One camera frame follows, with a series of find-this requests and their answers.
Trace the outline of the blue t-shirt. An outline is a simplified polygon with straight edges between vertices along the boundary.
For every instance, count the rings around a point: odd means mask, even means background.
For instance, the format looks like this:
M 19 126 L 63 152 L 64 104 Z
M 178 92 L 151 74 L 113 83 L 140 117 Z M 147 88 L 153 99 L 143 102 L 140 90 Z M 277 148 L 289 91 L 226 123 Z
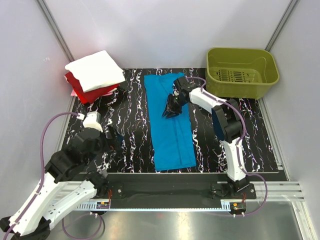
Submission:
M 174 81 L 183 76 L 179 72 L 144 77 L 156 171 L 196 166 L 188 105 L 184 105 L 182 114 L 176 117 L 163 117 L 168 96 L 173 92 Z

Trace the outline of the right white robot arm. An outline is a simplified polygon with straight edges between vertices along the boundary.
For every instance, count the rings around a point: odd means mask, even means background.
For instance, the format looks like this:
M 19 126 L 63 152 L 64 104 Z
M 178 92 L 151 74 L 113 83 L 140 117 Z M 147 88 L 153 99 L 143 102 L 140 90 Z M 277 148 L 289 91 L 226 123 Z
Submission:
M 182 107 L 192 103 L 211 113 L 213 130 L 222 143 L 227 160 L 227 183 L 211 192 L 217 197 L 239 198 L 244 194 L 250 182 L 244 164 L 242 140 L 246 134 L 245 121 L 238 103 L 231 99 L 217 97 L 201 87 L 175 90 L 167 97 L 162 114 L 165 118 L 173 118 L 182 113 Z

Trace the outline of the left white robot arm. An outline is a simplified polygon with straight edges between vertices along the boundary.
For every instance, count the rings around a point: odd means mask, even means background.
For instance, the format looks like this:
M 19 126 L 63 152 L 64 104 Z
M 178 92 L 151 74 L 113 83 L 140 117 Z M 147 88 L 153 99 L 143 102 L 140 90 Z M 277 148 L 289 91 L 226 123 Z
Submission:
M 1 230 L 6 235 L 12 234 L 14 240 L 45 240 L 56 223 L 82 202 L 110 195 L 107 178 L 91 171 L 75 190 L 53 203 L 61 190 L 96 156 L 117 151 L 121 146 L 122 136 L 112 125 L 106 132 L 82 128 L 66 146 L 51 156 L 37 187 L 21 208 L 14 215 L 0 220 Z

